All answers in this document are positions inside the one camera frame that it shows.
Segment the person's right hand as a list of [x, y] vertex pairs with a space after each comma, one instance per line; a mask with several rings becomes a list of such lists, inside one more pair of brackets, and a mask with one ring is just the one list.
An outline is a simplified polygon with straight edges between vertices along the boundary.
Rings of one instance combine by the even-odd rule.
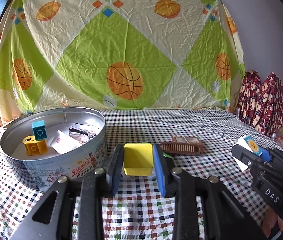
[[283, 220], [269, 207], [263, 220], [261, 230], [266, 237], [269, 237], [276, 225], [279, 226], [280, 232], [283, 232]]

